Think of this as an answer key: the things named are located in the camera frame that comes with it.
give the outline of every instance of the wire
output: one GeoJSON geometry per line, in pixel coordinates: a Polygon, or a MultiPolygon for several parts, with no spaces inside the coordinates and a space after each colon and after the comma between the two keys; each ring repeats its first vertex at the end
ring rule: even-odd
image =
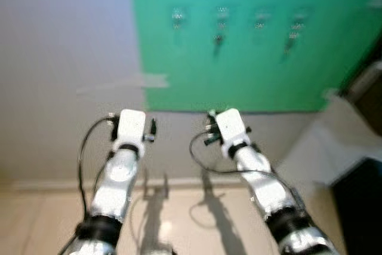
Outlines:
{"type": "Polygon", "coordinates": [[[295,192],[294,192],[294,188],[292,188],[287,182],[285,182],[285,180],[283,180],[282,178],[280,178],[277,174],[275,173],[269,173],[267,171],[263,171],[263,170],[215,170],[213,168],[209,168],[209,167],[206,167],[203,162],[197,157],[195,156],[193,150],[192,150],[192,147],[193,147],[193,144],[195,143],[195,141],[197,141],[198,138],[200,138],[201,136],[203,136],[204,134],[208,134],[209,131],[203,131],[201,133],[198,133],[197,135],[195,135],[191,141],[190,141],[190,145],[189,145],[189,152],[190,152],[190,155],[192,157],[192,159],[204,170],[206,171],[209,171],[211,173],[216,173],[216,174],[238,174],[238,173],[260,173],[260,174],[264,174],[265,176],[269,176],[269,177],[272,177],[276,180],[278,180],[282,185],[284,185],[284,187],[292,194],[293,197],[295,197],[295,192]]]}
{"type": "Polygon", "coordinates": [[[74,240],[76,238],[77,238],[77,235],[75,235],[75,234],[72,237],[70,237],[70,239],[64,245],[64,247],[61,248],[61,250],[59,251],[58,255],[63,255],[65,253],[65,251],[69,248],[69,246],[74,242],[74,240]]]}
{"type": "Polygon", "coordinates": [[[85,153],[85,147],[87,144],[87,141],[89,139],[89,136],[93,132],[93,130],[101,124],[104,121],[111,121],[113,119],[113,116],[104,116],[103,118],[100,118],[96,122],[93,123],[92,126],[90,126],[89,130],[87,131],[85,137],[82,139],[81,146],[79,148],[78,156],[77,156],[77,177],[78,177],[78,189],[81,194],[82,199],[82,206],[84,208],[84,220],[88,217],[88,207],[86,202],[86,196],[83,186],[83,175],[82,175],[82,162],[84,161],[84,153],[85,153]]]}

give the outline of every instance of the floor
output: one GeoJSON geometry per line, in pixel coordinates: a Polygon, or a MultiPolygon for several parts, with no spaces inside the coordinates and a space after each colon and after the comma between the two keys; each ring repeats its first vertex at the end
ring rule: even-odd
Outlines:
{"type": "MultiPolygon", "coordinates": [[[[326,188],[301,184],[299,190],[316,223],[346,254],[340,225],[326,188]]],[[[2,254],[57,254],[81,214],[76,192],[0,194],[2,254]]],[[[147,254],[172,248],[188,254],[279,254],[245,188],[134,191],[118,254],[147,254]]]]}

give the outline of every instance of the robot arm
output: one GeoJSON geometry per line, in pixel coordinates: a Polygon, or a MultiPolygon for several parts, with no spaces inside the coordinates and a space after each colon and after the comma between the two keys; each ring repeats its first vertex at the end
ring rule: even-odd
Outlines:
{"type": "Polygon", "coordinates": [[[209,115],[210,139],[221,141],[221,151],[236,162],[248,183],[251,201],[278,243],[281,255],[338,254],[332,242],[314,224],[302,200],[272,170],[268,159],[251,145],[236,109],[209,115]]]}
{"type": "Polygon", "coordinates": [[[76,239],[65,254],[116,254],[115,248],[131,201],[138,160],[144,155],[143,142],[152,142],[156,133],[153,121],[152,134],[144,134],[145,119],[144,112],[128,109],[121,112],[104,179],[95,193],[89,216],[77,226],[76,239]]]}

